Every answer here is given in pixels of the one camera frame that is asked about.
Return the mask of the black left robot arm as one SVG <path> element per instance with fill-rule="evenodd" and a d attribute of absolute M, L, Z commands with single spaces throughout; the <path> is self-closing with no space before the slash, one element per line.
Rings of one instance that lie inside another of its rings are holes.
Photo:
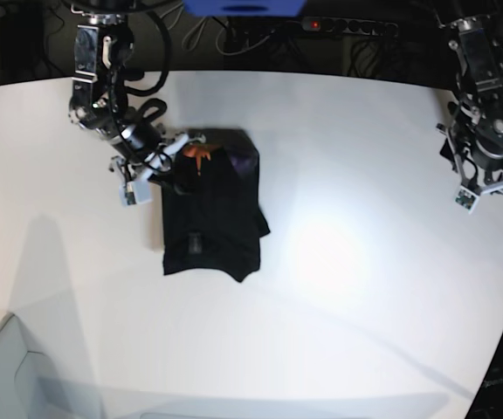
<path fill-rule="evenodd" d="M 433 1 L 438 25 L 453 31 L 458 100 L 446 133 L 451 153 L 486 172 L 503 169 L 503 54 L 487 34 L 486 23 L 499 12 L 495 1 Z"/>

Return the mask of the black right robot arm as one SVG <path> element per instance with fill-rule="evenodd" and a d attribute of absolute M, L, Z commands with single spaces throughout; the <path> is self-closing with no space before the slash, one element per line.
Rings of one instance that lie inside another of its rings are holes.
<path fill-rule="evenodd" d="M 153 137 L 135 139 L 138 128 L 165 114 L 167 105 L 154 97 L 165 85 L 173 58 L 169 30 L 155 10 L 166 1 L 71 1 L 71 12 L 87 19 L 77 27 L 74 42 L 74 74 L 69 116 L 73 123 L 93 130 L 110 141 L 127 162 L 148 165 L 159 150 Z M 161 36 L 163 61 L 159 79 L 147 89 L 127 86 L 145 72 L 127 68 L 134 52 L 134 33 L 128 19 L 143 14 Z"/>

